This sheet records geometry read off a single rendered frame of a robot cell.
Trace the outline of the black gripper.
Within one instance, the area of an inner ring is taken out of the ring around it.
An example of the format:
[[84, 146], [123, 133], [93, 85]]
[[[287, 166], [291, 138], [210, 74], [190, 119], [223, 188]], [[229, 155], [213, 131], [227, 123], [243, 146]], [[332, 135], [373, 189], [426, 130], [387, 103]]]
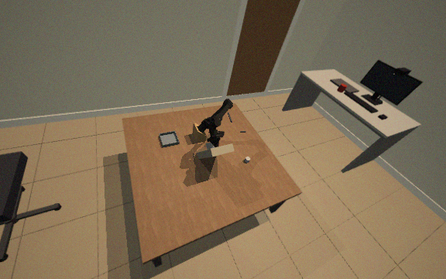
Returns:
[[211, 142], [214, 147], [219, 147], [220, 137], [223, 137], [223, 134], [217, 134], [217, 129], [210, 129], [210, 138], [207, 139], [208, 142]]

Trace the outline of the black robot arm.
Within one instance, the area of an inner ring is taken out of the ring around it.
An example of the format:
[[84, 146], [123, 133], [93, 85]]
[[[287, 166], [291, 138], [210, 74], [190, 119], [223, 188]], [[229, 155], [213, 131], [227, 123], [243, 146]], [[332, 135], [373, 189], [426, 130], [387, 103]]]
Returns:
[[[206, 129], [216, 129], [221, 125], [223, 115], [233, 107], [233, 103], [229, 99], [225, 99], [222, 107], [213, 114], [212, 117], [204, 119], [197, 128], [200, 132], [204, 132]], [[217, 131], [217, 134], [225, 135], [224, 131]]]

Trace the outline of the beige service panel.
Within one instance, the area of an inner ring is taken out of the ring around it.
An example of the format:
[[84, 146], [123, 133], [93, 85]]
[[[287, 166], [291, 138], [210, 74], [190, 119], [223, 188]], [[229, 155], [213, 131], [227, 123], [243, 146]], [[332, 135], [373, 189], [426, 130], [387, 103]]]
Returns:
[[197, 156], [199, 159], [202, 159], [202, 158], [208, 158], [208, 157], [215, 157], [215, 156], [222, 155], [225, 153], [230, 153], [233, 151], [234, 151], [233, 144], [228, 144], [228, 145], [219, 146], [219, 147], [211, 148], [209, 150], [204, 150], [204, 151], [198, 152]]

